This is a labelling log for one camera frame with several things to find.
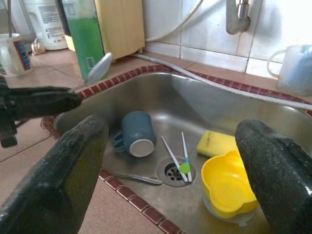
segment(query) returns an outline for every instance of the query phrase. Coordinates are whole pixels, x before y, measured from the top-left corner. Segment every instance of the yellow plastic bowl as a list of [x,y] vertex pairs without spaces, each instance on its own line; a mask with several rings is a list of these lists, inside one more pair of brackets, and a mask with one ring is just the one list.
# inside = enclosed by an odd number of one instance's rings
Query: yellow plastic bowl
[[238,151],[206,161],[201,168],[201,179],[205,195],[221,218],[247,213],[258,206]]

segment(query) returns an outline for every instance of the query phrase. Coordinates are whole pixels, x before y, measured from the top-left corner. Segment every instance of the yellow sponge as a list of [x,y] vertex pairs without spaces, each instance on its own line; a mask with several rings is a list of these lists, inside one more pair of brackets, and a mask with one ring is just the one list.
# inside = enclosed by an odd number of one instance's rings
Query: yellow sponge
[[208,157],[223,155],[231,150],[238,150],[235,137],[206,131],[197,145],[197,152]]

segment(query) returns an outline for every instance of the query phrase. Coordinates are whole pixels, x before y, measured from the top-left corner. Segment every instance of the drain strainer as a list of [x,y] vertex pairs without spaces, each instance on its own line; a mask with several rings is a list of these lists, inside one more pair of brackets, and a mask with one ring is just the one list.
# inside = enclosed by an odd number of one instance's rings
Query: drain strainer
[[[177,161],[181,164],[184,162],[184,158],[176,158]],[[192,179],[195,179],[196,171],[195,168],[191,166],[191,173],[192,173]],[[185,183],[183,181],[183,178],[176,167],[176,165],[172,162],[170,158],[165,159],[160,163],[160,165],[157,168],[157,174],[159,179],[161,179],[165,184],[172,186],[172,187],[182,187],[186,186],[189,183]]]

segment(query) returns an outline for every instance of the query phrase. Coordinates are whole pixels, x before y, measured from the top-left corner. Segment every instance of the blue mug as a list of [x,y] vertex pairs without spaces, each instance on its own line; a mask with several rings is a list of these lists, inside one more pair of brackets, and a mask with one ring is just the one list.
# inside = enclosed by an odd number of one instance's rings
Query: blue mug
[[128,113],[121,122],[122,133],[114,137],[116,152],[128,152],[135,157],[149,155],[156,145],[151,116],[144,111]]

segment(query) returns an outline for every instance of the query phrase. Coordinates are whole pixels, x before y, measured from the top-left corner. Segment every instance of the white mug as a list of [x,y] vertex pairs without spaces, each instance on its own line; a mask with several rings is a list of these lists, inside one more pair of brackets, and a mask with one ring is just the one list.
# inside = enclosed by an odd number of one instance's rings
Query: white mug
[[22,37],[13,33],[0,34],[0,75],[18,77],[31,72],[30,60]]
[[[312,93],[311,69],[301,69],[301,63],[305,59],[305,51],[310,45],[292,45],[286,50],[272,54],[267,63],[267,70],[271,76],[278,78],[277,87],[284,93],[295,96],[309,96]],[[273,73],[269,66],[277,55],[285,53],[283,65],[279,74]]]

